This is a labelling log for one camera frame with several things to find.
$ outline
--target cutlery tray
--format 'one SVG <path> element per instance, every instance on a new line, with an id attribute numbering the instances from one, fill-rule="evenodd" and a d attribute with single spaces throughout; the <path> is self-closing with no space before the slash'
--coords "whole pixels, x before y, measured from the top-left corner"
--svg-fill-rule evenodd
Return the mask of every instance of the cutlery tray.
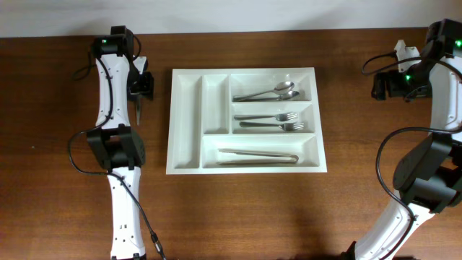
<path id="1" fill-rule="evenodd" d="M 297 101 L 233 102 L 234 95 L 272 90 L 292 81 Z M 255 98 L 274 98 L 266 93 Z M 277 127 L 243 128 L 234 115 L 276 115 L 296 112 L 298 118 L 250 122 L 305 122 L 299 131 Z M 296 155 L 295 164 L 219 165 L 258 156 L 234 155 L 220 149 L 283 152 Z M 174 69 L 167 152 L 167 174 L 323 173 L 327 171 L 314 68 Z"/>

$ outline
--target brown wooden surface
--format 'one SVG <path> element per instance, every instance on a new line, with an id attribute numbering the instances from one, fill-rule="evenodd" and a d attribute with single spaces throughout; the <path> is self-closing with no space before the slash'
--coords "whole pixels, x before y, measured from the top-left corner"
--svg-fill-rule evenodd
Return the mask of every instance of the brown wooden surface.
<path id="1" fill-rule="evenodd" d="M 370 98 L 369 57 L 398 39 L 422 47 L 426 29 L 319 30 L 140 35 L 156 79 L 144 102 L 147 148 L 141 204 L 169 259 L 307 259 L 340 254 L 384 210 L 374 161 L 381 140 L 404 126 L 429 126 L 431 100 Z M 110 188 L 77 173 L 66 142 L 95 123 L 98 80 L 73 82 L 92 37 L 0 39 L 0 258 L 109 259 Z M 375 66 L 390 60 L 379 61 Z M 327 174 L 165 175 L 172 69 L 315 67 Z M 134 122 L 134 108 L 130 104 Z M 424 135 L 398 136 L 384 176 Z M 77 162 L 97 169 L 85 142 Z M 399 255 L 460 259 L 462 207 L 422 226 Z M 158 259 L 141 225 L 149 259 Z"/>

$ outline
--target spoon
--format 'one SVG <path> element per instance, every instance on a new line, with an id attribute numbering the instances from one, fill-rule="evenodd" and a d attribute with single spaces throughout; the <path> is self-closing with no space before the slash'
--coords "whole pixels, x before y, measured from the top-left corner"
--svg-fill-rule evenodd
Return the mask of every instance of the spoon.
<path id="1" fill-rule="evenodd" d="M 243 101 L 248 98 L 251 98 L 251 97 L 255 97 L 257 95 L 262 95 L 262 94 L 270 93 L 270 92 L 276 95 L 283 95 L 289 92 L 290 90 L 292 90 L 294 87 L 295 87 L 294 82 L 289 82 L 289 81 L 281 82 L 278 85 L 276 85 L 276 87 L 273 90 L 267 90 L 267 91 L 258 92 L 255 94 L 250 94 L 250 95 L 235 95 L 234 97 L 232 97 L 232 101 L 239 102 L 239 101 Z"/>
<path id="2" fill-rule="evenodd" d="M 256 101 L 297 101 L 300 99 L 300 92 L 291 90 L 285 94 L 279 95 L 279 97 L 266 97 L 266 98 L 249 98 L 244 100 L 245 102 L 256 102 Z"/>

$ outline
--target metal fork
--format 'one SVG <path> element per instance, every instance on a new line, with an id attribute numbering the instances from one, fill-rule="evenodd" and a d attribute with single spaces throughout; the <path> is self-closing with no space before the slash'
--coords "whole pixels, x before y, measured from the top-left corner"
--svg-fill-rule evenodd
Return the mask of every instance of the metal fork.
<path id="1" fill-rule="evenodd" d="M 240 122 L 241 127 L 279 127 L 284 131 L 297 131 L 302 130 L 305 127 L 305 123 L 251 123 L 251 122 Z"/>
<path id="2" fill-rule="evenodd" d="M 297 113 L 280 113 L 272 116 L 234 116 L 234 119 L 237 121 L 242 120 L 251 120 L 251 119 L 261 119 L 261 118 L 274 118 L 279 122 L 289 121 L 292 119 L 298 118 Z"/>

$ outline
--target metal tongs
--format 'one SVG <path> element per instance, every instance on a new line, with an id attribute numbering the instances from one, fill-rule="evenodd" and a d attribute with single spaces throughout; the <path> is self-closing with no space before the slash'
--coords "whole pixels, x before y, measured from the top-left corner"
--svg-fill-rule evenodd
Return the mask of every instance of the metal tongs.
<path id="1" fill-rule="evenodd" d="M 249 165 L 249 164 L 270 164 L 270 163 L 289 163 L 295 164 L 298 162 L 298 156 L 291 154 L 284 154 L 280 152 L 254 152 L 244 151 L 235 149 L 218 149 L 218 152 L 232 153 L 235 155 L 253 155 L 253 156 L 264 156 L 264 157 L 278 157 L 288 158 L 288 160 L 233 160 L 228 162 L 218 162 L 218 165 Z"/>

